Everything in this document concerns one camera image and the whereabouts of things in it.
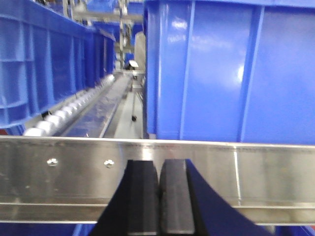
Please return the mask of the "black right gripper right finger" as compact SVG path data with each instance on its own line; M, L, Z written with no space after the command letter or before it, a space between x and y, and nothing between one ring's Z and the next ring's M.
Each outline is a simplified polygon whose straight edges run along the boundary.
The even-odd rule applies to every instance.
M163 236L270 235L227 203L190 160L165 160L160 189Z

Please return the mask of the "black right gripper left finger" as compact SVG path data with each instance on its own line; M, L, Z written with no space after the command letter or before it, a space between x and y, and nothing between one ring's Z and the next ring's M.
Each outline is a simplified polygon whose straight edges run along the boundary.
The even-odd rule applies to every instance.
M91 236L157 236L158 177L153 161L128 160L112 199Z

